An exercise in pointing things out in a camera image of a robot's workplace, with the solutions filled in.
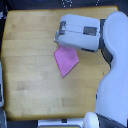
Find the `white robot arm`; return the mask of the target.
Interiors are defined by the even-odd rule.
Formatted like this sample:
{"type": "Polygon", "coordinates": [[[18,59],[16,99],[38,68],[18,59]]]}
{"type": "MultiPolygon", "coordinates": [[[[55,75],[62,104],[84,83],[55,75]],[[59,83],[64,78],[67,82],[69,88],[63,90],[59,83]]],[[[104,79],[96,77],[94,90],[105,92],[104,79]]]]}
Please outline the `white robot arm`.
{"type": "Polygon", "coordinates": [[[54,41],[54,57],[65,77],[78,63],[76,49],[101,50],[110,71],[100,81],[95,112],[87,112],[83,128],[128,128],[128,16],[115,11],[106,19],[66,14],[54,41]]]}

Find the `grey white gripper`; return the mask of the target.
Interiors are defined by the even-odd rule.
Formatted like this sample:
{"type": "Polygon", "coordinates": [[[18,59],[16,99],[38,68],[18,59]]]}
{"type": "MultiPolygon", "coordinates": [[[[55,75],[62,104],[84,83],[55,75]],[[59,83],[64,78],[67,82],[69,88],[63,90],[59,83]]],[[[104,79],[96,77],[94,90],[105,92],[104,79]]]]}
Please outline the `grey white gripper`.
{"type": "Polygon", "coordinates": [[[96,18],[67,14],[61,17],[54,42],[78,50],[96,52],[99,48],[100,21],[96,18]]]}

